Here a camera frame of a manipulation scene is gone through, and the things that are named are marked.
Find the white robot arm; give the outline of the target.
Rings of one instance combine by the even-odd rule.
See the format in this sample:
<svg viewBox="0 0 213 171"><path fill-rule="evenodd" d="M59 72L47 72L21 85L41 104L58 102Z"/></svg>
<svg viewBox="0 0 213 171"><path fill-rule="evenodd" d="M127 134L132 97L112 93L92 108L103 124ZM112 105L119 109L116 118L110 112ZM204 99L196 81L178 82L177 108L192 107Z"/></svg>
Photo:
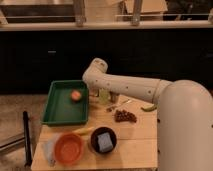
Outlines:
<svg viewBox="0 0 213 171"><path fill-rule="evenodd" d="M107 68L95 58L82 79L157 106L158 171L213 171L213 96L203 85L111 75Z"/></svg>

